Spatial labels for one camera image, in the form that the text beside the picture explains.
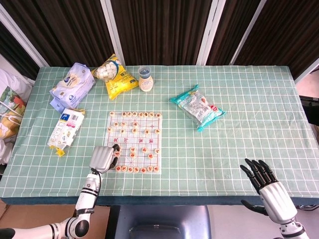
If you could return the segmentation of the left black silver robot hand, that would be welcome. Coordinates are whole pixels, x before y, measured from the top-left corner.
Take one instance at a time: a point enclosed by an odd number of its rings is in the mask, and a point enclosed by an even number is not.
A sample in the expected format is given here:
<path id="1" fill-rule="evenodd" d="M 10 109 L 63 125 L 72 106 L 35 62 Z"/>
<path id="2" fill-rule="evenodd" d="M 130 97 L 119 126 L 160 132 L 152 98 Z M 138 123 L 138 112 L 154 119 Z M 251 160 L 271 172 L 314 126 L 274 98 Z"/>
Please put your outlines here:
<path id="1" fill-rule="evenodd" d="M 89 167 L 97 172 L 104 174 L 108 170 L 116 167 L 118 156 L 116 152 L 120 152 L 118 144 L 113 146 L 96 146 L 93 150 Z"/>

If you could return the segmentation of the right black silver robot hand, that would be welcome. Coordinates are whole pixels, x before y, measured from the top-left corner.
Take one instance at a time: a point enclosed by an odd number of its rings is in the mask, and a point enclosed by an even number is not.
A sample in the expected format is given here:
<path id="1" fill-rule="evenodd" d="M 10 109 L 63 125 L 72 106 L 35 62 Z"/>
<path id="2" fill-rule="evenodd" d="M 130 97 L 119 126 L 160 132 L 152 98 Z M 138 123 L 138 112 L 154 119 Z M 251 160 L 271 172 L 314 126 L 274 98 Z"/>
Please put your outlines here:
<path id="1" fill-rule="evenodd" d="M 240 165 L 240 168 L 249 178 L 264 208 L 253 206 L 248 202 L 245 202 L 244 205 L 252 211 L 269 216 L 277 224 L 284 225 L 292 222 L 297 215 L 297 209 L 270 166 L 262 160 L 246 158 L 245 162 L 249 167 Z"/>

